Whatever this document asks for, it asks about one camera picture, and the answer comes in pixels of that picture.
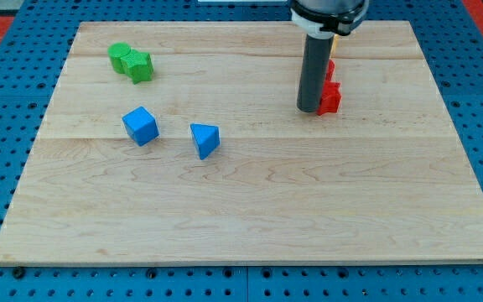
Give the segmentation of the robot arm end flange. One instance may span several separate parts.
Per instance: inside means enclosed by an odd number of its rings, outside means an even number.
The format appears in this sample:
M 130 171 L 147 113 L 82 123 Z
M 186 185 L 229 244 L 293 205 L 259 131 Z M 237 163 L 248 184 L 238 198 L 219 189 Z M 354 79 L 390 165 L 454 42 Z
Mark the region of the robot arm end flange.
M 314 39 L 330 39 L 359 27 L 369 6 L 369 0 L 292 0 L 291 20 Z

